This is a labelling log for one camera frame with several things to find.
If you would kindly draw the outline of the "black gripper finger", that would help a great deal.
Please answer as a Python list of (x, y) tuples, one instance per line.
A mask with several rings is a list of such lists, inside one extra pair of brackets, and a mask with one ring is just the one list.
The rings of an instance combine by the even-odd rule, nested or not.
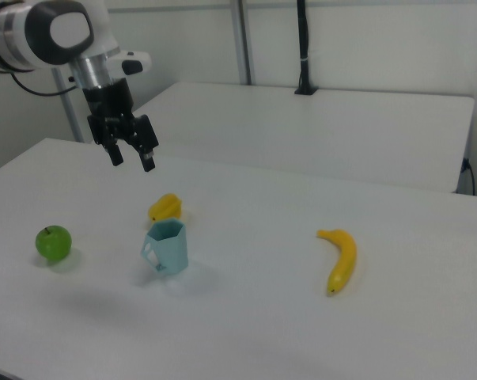
[(109, 131), (105, 120), (96, 116), (88, 116), (87, 120), (94, 142), (104, 148), (114, 166), (122, 164), (123, 156), (117, 146), (117, 139)]
[(145, 172), (155, 168), (154, 149), (159, 142), (147, 115), (126, 119), (123, 139), (136, 150)]

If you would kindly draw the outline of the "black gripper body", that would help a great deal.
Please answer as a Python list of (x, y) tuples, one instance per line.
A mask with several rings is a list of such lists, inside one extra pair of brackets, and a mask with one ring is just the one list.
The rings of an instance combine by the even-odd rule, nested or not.
[(92, 116), (103, 119), (134, 119), (134, 102), (125, 78), (101, 88), (83, 89), (83, 93)]

